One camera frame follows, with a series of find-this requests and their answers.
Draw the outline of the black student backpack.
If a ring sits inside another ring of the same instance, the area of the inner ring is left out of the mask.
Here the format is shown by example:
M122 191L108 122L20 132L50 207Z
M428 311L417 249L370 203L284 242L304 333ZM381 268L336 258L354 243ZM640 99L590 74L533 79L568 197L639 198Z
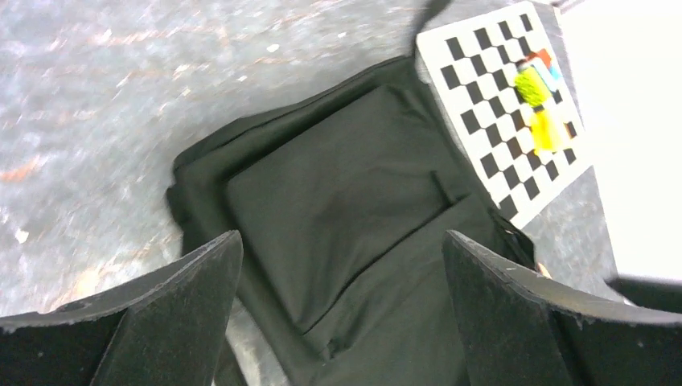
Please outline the black student backpack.
M533 262L453 143L415 55L239 118L184 150L173 175L184 252L240 233L237 296L292 385L471 384L445 234Z

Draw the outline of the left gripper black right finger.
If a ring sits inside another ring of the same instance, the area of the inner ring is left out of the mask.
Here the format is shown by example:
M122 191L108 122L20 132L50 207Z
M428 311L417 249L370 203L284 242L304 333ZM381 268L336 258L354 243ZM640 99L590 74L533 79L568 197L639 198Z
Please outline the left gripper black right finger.
M568 287L450 231L443 257L473 385L678 385L681 317Z

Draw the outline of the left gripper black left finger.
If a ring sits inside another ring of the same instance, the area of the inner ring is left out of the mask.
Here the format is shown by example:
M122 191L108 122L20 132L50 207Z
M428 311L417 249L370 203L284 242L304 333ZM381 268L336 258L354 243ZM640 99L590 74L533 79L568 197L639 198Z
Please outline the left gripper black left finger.
M2 384L211 384L242 257L239 232L226 232L50 313L2 318Z

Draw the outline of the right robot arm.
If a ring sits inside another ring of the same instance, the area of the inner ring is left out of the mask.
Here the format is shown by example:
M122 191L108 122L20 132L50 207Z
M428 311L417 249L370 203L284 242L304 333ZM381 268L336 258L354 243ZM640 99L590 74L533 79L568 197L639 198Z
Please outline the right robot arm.
M637 277L612 277L606 284L637 306L681 313L681 284Z

